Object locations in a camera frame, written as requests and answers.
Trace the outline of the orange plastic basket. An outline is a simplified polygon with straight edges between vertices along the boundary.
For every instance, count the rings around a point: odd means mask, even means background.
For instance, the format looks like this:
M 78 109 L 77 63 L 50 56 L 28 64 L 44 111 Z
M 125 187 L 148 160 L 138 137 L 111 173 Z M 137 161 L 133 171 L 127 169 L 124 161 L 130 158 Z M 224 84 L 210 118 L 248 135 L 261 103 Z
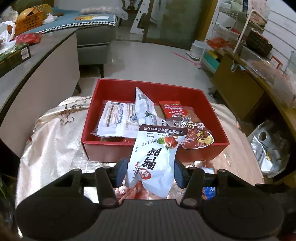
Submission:
M 53 8 L 48 4 L 40 4 L 23 10 L 20 14 L 11 6 L 6 8 L 7 17 L 15 23 L 14 36 L 20 35 L 28 30 L 40 27 L 48 14 L 53 14 Z

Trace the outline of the large white snack bag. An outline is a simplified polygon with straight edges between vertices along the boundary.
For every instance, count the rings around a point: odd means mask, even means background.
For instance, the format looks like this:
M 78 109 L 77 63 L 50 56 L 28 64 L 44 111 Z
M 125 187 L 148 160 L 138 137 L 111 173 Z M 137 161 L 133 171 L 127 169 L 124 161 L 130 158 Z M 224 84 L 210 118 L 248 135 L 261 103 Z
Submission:
M 166 126 L 166 121 L 158 117 L 154 103 L 138 88 L 135 88 L 135 113 L 139 125 Z

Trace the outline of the red packet on table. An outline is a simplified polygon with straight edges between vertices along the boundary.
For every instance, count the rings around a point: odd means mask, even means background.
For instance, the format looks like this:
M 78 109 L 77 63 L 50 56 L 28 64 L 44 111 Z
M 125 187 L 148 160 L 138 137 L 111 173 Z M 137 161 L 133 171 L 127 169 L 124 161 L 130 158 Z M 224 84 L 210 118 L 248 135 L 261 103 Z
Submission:
M 25 43 L 28 45 L 38 44 L 41 41 L 41 33 L 20 34 L 14 37 L 16 44 Z

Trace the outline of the red spicy strip pack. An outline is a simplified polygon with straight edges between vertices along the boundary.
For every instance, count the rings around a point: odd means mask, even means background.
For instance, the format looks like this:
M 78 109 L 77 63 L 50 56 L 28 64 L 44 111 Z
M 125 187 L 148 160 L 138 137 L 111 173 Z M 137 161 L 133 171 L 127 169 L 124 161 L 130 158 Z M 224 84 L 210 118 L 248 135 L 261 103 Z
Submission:
M 187 115 L 185 109 L 179 101 L 160 101 L 159 104 L 166 118 L 183 118 Z

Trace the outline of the grey coffee table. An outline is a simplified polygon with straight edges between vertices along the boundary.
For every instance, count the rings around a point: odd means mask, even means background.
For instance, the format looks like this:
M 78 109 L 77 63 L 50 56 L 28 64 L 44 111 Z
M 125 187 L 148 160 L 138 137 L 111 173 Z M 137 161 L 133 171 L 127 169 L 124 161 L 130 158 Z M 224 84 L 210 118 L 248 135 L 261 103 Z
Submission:
M 1 78 L 1 141 L 20 157 L 36 120 L 71 97 L 80 78 L 76 29 L 43 34 Z

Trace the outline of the silver red nut pack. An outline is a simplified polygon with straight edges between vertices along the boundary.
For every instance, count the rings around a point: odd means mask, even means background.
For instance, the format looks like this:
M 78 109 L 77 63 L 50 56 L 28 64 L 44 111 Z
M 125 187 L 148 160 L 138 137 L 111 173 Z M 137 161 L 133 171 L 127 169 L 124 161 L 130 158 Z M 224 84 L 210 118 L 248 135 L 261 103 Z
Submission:
M 210 130 L 202 122 L 190 116 L 168 118 L 166 123 L 171 127 L 188 129 L 187 136 L 181 142 L 181 146 L 186 150 L 205 148 L 215 141 Z

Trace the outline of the dark wicker basket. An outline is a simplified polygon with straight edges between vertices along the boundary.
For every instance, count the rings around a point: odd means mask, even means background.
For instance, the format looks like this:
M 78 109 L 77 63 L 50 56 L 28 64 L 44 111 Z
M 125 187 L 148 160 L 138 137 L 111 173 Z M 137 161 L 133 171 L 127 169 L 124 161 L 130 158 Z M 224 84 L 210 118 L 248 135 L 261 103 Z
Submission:
M 261 57 L 267 57 L 273 49 L 273 45 L 269 42 L 269 40 L 254 29 L 251 29 L 248 34 L 246 38 L 246 45 L 251 51 Z

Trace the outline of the dark green box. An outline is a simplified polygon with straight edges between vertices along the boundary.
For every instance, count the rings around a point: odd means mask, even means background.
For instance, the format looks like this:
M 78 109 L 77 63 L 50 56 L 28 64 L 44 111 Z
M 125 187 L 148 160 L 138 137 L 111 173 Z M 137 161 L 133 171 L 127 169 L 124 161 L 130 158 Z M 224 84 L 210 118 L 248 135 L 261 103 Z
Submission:
M 26 43 L 19 43 L 16 46 L 1 54 L 0 77 L 3 77 L 16 66 L 30 59 L 30 46 Z

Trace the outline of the white plastic bag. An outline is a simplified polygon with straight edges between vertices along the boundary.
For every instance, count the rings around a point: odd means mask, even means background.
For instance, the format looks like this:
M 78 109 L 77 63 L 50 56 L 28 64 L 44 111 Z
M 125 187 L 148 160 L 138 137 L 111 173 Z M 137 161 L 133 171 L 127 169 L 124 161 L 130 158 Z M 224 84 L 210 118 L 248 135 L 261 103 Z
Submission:
M 15 35 L 16 25 L 13 21 L 5 21 L 1 23 L 1 54 L 16 44 L 13 40 Z

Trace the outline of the white hawthorn snack pack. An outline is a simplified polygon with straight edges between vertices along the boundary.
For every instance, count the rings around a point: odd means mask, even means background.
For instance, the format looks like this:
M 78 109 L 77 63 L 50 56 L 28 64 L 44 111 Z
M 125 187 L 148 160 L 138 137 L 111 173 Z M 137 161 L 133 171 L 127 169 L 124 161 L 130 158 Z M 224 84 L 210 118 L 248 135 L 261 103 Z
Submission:
M 178 146 L 187 133 L 187 128 L 141 125 L 127 166 L 126 186 L 132 188 L 140 181 L 146 190 L 165 198 L 173 184 Z

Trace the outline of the wooden tv cabinet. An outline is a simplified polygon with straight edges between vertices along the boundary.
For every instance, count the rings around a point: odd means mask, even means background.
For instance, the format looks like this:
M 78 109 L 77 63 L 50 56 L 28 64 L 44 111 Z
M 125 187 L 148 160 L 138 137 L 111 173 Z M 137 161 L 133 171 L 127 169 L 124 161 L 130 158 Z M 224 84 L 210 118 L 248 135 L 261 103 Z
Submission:
M 211 82 L 242 130 L 250 135 L 257 126 L 270 120 L 284 137 L 295 142 L 295 109 L 281 104 L 266 81 L 237 54 L 227 49 L 223 52 Z

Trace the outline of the blue coconut snack pack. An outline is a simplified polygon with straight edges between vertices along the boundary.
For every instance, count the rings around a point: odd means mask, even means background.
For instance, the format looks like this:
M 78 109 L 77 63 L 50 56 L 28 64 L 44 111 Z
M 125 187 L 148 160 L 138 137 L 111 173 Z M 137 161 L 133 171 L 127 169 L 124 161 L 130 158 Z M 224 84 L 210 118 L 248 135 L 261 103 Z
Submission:
M 216 195 L 216 188 L 215 187 L 203 187 L 202 190 L 202 199 L 203 200 L 210 200 Z

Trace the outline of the silver foil bag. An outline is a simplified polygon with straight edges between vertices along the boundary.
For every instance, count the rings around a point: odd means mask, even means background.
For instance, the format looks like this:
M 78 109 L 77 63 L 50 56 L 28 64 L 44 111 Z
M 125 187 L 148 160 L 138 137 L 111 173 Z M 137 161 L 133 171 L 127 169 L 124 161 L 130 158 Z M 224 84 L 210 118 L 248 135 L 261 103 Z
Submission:
M 289 143 L 272 121 L 265 121 L 248 136 L 262 174 L 273 178 L 283 172 L 290 158 Z

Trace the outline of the white blue striped snack pack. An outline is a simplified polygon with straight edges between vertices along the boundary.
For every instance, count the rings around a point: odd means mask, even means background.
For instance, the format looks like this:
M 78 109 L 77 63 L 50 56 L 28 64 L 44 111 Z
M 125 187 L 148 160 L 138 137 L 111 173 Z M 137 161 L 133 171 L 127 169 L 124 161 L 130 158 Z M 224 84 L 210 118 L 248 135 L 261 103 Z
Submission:
M 91 133 L 103 138 L 136 138 L 138 130 L 134 103 L 107 101 L 97 126 Z

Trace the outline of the grey green sofa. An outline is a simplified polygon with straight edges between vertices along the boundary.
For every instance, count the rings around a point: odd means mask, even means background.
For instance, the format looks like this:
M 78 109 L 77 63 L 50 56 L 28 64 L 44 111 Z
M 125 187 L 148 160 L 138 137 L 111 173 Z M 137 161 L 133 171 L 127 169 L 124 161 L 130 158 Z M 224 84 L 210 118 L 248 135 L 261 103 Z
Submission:
M 53 8 L 53 14 L 61 14 L 55 21 L 41 25 L 26 33 L 49 33 L 75 28 L 79 65 L 96 65 L 100 77 L 104 78 L 104 65 L 107 63 L 108 49 L 116 39 L 114 14 L 81 15 L 79 11 Z

